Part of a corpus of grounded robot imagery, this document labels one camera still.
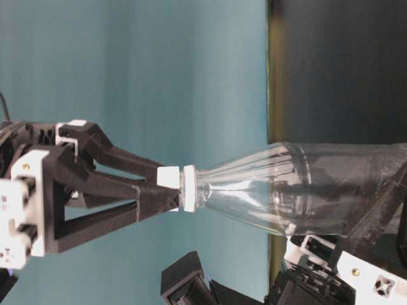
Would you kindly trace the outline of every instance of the white plastic part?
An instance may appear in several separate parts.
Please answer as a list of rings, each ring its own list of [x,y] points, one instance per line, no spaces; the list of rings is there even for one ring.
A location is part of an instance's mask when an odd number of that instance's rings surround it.
[[[75,144],[75,156],[77,156],[78,155],[78,140],[68,138],[68,137],[61,137],[59,135],[59,128],[61,128],[61,126],[64,126],[64,125],[84,126],[86,123],[87,122],[83,119],[74,119],[67,123],[57,123],[55,125],[55,144],[58,145],[58,144],[64,143],[64,142],[74,143]]]
[[[342,252],[337,268],[340,278],[356,290],[356,305],[407,304],[406,280],[347,252]]]
[[[306,246],[308,244],[308,241],[310,238],[313,238],[317,241],[319,241],[321,244],[327,246],[328,248],[334,249],[335,245],[330,243],[329,241],[320,238],[319,236],[316,235],[306,235],[303,243],[301,246],[297,246],[294,243],[290,241],[290,238],[287,239],[287,250],[286,254],[284,255],[284,259],[286,261],[292,262],[293,264],[298,265],[300,259],[302,256],[306,255],[308,256],[308,260],[313,262],[314,264],[317,264],[325,269],[331,270],[331,268],[328,267],[328,262],[324,261],[320,257],[316,256],[313,254],[311,251],[307,250]]]
[[[33,177],[36,181],[34,194],[31,195],[24,209],[24,222],[37,225],[37,239],[32,245],[31,255],[44,256],[44,192],[43,192],[43,159],[49,151],[33,150],[23,155],[11,168],[11,179]]]
[[[195,166],[184,166],[184,211],[195,212],[197,202],[197,173]]]
[[[161,166],[157,168],[157,185],[169,187],[171,189],[179,189],[179,167],[178,166]],[[170,211],[177,212],[179,208],[174,208]]]
[[[0,268],[22,269],[31,239],[17,227],[25,222],[24,201],[29,191],[20,180],[0,179]]]

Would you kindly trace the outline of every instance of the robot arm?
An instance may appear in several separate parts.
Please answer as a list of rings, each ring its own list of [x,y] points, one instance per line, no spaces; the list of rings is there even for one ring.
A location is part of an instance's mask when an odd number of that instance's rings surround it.
[[[115,147],[95,123],[5,122],[0,131],[0,267],[59,253],[177,208],[178,189],[156,183],[157,162]],[[99,172],[101,164],[143,177]],[[65,207],[118,207],[66,220]]]

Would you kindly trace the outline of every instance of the black 3d-printed bracket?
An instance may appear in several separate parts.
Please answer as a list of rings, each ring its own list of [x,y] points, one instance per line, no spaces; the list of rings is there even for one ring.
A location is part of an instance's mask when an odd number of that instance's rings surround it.
[[[43,160],[46,253],[65,251],[179,206],[179,190],[156,185],[161,164],[115,147],[94,123],[64,125],[59,132],[78,140],[78,156],[68,143],[30,148],[49,151]],[[94,160],[144,179],[98,172]],[[72,198],[73,192],[78,192],[77,199]],[[94,208],[129,200],[118,207],[65,220],[65,206]]]

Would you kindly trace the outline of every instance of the clear plastic bottle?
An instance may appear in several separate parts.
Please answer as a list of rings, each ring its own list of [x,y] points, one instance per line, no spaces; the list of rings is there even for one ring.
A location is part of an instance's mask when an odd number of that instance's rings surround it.
[[[406,144],[277,143],[209,170],[187,166],[181,195],[190,210],[277,235],[346,235],[405,161]]]

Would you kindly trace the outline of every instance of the screw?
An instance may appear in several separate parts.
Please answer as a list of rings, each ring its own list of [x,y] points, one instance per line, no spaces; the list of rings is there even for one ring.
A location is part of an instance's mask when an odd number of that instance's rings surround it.
[[[361,271],[360,271],[359,269],[357,269],[357,268],[352,269],[352,274],[353,274],[354,276],[359,276],[360,273],[361,273]]]

